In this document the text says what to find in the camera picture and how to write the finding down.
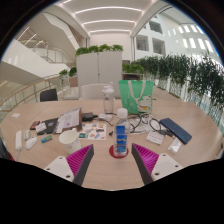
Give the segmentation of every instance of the desk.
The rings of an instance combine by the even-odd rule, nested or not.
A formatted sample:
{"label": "desk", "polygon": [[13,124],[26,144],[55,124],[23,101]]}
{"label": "desk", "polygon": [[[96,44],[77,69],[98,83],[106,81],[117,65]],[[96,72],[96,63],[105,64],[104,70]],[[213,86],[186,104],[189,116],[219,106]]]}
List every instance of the desk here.
{"label": "desk", "polygon": [[[177,154],[173,154],[168,150],[173,142],[171,137],[164,138],[162,145],[159,146],[146,140],[147,133],[132,134],[129,136],[128,155],[122,159],[115,159],[109,154],[109,147],[113,144],[113,138],[108,133],[112,131],[113,127],[108,124],[105,141],[80,139],[82,147],[94,144],[94,156],[82,185],[84,188],[120,190],[144,186],[131,153],[132,143],[144,146],[158,154],[167,153],[183,167],[215,159],[215,156],[221,150],[222,134],[213,120],[193,103],[169,98],[170,96],[165,96],[163,92],[161,96],[159,98],[157,93],[153,95],[153,98],[156,98],[153,101],[153,117],[158,120],[169,117],[176,121],[193,136],[190,142],[187,145],[182,145]],[[83,113],[103,113],[102,100],[52,101],[19,105],[8,113],[0,125],[8,151],[14,158],[16,157],[15,134],[18,130],[22,130],[24,133],[35,120],[43,121],[56,118],[65,111],[80,106],[82,106]],[[116,99],[115,113],[121,107],[121,100]],[[21,115],[18,118],[13,118],[13,113],[20,113]],[[31,136],[37,136],[36,132],[31,131]],[[25,141],[23,140],[23,149],[18,156],[18,162],[43,169],[58,156],[68,156],[63,148],[64,146],[59,142],[58,134],[53,135],[53,140],[44,144],[40,142],[42,137],[37,136],[38,142],[30,150],[25,148]]]}

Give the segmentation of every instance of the cup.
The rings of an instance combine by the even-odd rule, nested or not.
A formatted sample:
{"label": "cup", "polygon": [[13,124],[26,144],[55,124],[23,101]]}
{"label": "cup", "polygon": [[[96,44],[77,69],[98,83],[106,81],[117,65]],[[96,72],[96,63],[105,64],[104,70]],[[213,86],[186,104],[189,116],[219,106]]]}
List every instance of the cup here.
{"label": "cup", "polygon": [[64,131],[60,134],[59,141],[64,144],[68,154],[72,154],[73,152],[81,149],[79,135],[76,130]]}

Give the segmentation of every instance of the bag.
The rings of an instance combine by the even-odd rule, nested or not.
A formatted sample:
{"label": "bag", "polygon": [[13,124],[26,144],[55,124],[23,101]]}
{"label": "bag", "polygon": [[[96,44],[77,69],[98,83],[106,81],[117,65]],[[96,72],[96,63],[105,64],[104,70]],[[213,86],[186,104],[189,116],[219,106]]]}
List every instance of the bag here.
{"label": "bag", "polygon": [[152,111],[152,81],[120,80],[119,88],[123,108],[128,113],[139,114]]}

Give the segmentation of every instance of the paper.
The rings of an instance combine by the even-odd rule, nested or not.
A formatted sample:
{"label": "paper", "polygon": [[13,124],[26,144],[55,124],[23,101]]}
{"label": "paper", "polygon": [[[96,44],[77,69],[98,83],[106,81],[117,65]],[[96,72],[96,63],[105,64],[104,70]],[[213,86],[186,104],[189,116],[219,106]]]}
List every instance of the paper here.
{"label": "paper", "polygon": [[146,139],[158,145],[161,145],[164,139],[164,135],[161,135],[157,132],[150,131]]}
{"label": "paper", "polygon": [[175,138],[170,147],[168,148],[168,150],[170,150],[173,153],[177,153],[181,145],[182,144],[180,140],[178,138]]}
{"label": "paper", "polygon": [[12,115],[12,117],[15,117],[15,118],[17,118],[17,117],[19,117],[20,116],[20,114],[17,114],[17,113],[14,113],[13,115]]}
{"label": "paper", "polygon": [[63,129],[69,129],[78,126],[80,109],[81,107],[62,114],[58,118],[58,122],[53,133],[62,133]]}
{"label": "paper", "polygon": [[79,138],[90,140],[106,140],[106,124],[83,124]]}
{"label": "paper", "polygon": [[43,123],[40,123],[39,125],[37,125],[35,127],[35,129],[36,129],[36,132],[39,133],[39,132],[47,129],[47,127],[46,127],[46,124],[43,122]]}

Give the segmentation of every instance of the white chair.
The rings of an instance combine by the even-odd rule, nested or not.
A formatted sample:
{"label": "white chair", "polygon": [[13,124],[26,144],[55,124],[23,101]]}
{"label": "white chair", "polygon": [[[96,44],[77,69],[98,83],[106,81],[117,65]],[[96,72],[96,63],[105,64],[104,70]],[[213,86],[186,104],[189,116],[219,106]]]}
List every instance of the white chair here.
{"label": "white chair", "polygon": [[103,99],[102,89],[104,86],[108,86],[109,84],[90,84],[81,86],[81,97],[80,100],[96,100]]}

